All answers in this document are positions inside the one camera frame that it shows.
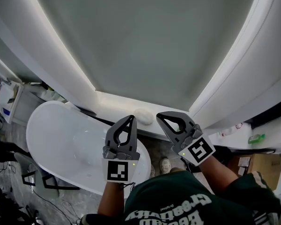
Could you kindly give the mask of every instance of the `shoe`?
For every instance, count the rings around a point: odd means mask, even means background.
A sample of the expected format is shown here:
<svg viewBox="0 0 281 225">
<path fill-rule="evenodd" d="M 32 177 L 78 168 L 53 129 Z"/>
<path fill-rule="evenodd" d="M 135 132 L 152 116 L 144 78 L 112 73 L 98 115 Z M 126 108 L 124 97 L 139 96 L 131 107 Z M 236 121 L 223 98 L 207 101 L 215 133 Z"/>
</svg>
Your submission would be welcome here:
<svg viewBox="0 0 281 225">
<path fill-rule="evenodd" d="M 170 169 L 171 169 L 170 160 L 167 158 L 161 159 L 160 163 L 159 163 L 159 168 L 160 168 L 161 174 L 169 173 Z"/>
<path fill-rule="evenodd" d="M 150 178 L 155 177 L 155 168 L 153 167 L 153 165 L 151 164 L 151 173 L 150 173 Z"/>
</svg>

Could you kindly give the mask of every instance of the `floor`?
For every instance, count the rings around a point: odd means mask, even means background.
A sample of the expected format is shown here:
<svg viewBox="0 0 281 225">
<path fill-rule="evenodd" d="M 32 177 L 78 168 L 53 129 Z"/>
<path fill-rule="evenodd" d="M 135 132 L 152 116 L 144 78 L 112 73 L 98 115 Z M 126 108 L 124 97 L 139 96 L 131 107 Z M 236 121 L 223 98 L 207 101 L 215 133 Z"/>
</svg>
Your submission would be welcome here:
<svg viewBox="0 0 281 225">
<path fill-rule="evenodd" d="M 26 127 L 15 123 L 12 125 L 5 124 L 1 133 L 5 134 L 7 142 L 14 142 L 19 147 L 28 151 L 26 143 Z M 159 161 L 163 157 L 167 157 L 171 161 L 172 167 L 185 167 L 178 155 L 171 150 L 170 142 L 145 136 L 140 136 L 139 140 L 145 145 L 149 152 L 151 162 L 155 168 L 155 175 L 160 174 Z M 45 225 L 69 224 L 69 221 L 60 211 L 34 194 L 30 186 L 22 183 L 19 165 L 15 162 L 11 162 L 11 164 L 15 166 L 16 173 L 13 173 L 10 169 L 2 171 L 0 174 L 0 188 L 2 188 L 8 196 L 12 197 L 21 207 L 29 205 L 32 210 L 38 210 L 40 218 Z M 195 173 L 194 175 L 203 185 L 210 189 L 202 173 Z M 64 181 L 57 180 L 59 185 L 65 184 Z M 61 190 L 60 197 L 51 202 L 61 209 L 68 216 L 68 219 L 75 224 L 77 217 L 67 202 L 71 203 L 75 213 L 81 218 L 84 214 L 96 213 L 100 200 L 100 195 L 81 189 L 79 191 Z"/>
</svg>

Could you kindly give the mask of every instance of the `soap bar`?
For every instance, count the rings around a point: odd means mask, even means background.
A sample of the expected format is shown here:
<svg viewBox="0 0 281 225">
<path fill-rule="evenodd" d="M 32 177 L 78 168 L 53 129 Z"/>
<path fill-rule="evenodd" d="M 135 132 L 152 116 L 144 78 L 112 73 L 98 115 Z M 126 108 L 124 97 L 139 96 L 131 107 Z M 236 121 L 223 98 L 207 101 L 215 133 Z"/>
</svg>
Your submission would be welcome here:
<svg viewBox="0 0 281 225">
<path fill-rule="evenodd" d="M 133 114 L 136 117 L 136 120 L 143 125 L 150 125 L 153 123 L 154 116 L 146 109 L 138 108 Z"/>
</svg>

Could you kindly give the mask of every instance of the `green t-shirt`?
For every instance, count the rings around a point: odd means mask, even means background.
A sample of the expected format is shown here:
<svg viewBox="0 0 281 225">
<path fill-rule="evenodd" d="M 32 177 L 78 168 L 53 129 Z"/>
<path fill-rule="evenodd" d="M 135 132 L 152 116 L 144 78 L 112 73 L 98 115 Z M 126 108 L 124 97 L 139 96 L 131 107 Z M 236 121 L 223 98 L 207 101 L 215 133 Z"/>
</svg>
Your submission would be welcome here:
<svg viewBox="0 0 281 225">
<path fill-rule="evenodd" d="M 221 195 L 211 194 L 188 171 L 151 178 L 129 195 L 119 220 L 97 214 L 81 224 L 208 225 L 281 224 L 281 202 L 261 174 L 253 172 L 232 182 Z"/>
</svg>

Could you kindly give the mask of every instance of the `bathtub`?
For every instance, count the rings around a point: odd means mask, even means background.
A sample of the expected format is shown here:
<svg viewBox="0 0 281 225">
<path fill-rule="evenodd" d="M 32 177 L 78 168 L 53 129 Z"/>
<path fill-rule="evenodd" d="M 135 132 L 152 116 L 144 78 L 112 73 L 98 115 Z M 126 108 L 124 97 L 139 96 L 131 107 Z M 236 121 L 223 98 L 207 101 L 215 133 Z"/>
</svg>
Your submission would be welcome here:
<svg viewBox="0 0 281 225">
<path fill-rule="evenodd" d="M 31 115 L 26 131 L 28 149 L 45 171 L 68 183 L 102 195 L 106 182 L 102 170 L 102 148 L 110 128 L 61 102 L 40 105 Z M 120 135 L 125 141 L 127 133 Z M 151 160 L 137 140 L 137 163 L 132 182 L 142 183 L 150 176 Z M 126 187 L 125 198 L 130 186 Z"/>
</svg>

